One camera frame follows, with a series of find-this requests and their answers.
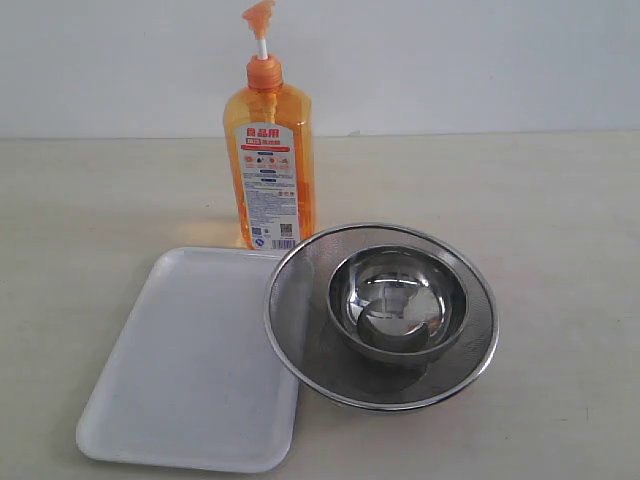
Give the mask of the orange dish soap pump bottle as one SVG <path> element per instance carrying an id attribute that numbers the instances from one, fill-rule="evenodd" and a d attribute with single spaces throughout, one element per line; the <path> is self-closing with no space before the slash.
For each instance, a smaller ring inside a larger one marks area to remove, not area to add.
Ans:
<path id="1" fill-rule="evenodd" d="M 241 234 L 255 250 L 290 250 L 314 233 L 315 176 L 312 102 L 283 80 L 268 51 L 273 1 L 243 13 L 257 42 L 247 64 L 247 86 L 223 115 Z"/>

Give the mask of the small stainless steel bowl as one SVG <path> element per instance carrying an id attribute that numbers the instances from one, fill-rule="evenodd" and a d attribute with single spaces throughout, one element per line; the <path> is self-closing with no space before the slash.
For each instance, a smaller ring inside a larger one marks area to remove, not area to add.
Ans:
<path id="1" fill-rule="evenodd" d="M 469 314 L 467 289 L 450 266 L 397 245 L 344 259 L 331 275 L 327 306 L 346 346 L 371 362 L 403 368 L 440 359 Z"/>

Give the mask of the steel mesh strainer basket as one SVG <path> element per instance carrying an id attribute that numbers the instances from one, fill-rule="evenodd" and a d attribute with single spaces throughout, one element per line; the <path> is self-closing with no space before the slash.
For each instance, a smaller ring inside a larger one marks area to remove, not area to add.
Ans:
<path id="1" fill-rule="evenodd" d="M 331 321 L 327 293 L 333 271 L 355 252 L 379 245 L 432 254 L 467 289 L 466 326 L 432 363 L 403 368 L 371 362 L 346 346 Z M 328 229 L 289 251 L 271 276 L 264 321 L 276 355 L 304 385 L 338 404 L 377 412 L 418 410 L 454 396 L 487 369 L 499 339 L 493 292 L 472 262 L 436 237 L 379 223 Z"/>

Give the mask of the white rectangular plastic tray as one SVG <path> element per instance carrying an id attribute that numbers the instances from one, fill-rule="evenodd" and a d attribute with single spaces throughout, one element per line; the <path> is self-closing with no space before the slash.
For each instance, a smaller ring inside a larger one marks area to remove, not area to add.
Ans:
<path id="1" fill-rule="evenodd" d="M 182 247 L 154 264 L 76 428 L 94 460 L 261 473 L 287 455 L 296 378 L 263 320 L 276 252 Z"/>

